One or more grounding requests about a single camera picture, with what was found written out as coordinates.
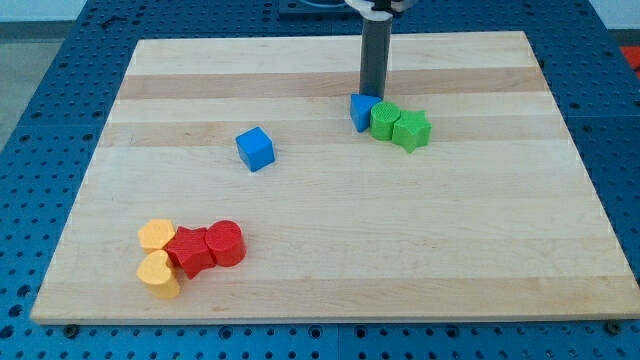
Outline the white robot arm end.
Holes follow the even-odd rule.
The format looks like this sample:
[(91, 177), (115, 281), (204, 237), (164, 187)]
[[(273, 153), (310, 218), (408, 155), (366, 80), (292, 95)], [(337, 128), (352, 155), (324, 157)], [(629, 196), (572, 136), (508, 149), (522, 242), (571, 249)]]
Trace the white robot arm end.
[(365, 20), (387, 21), (414, 7), (419, 0), (345, 0)]

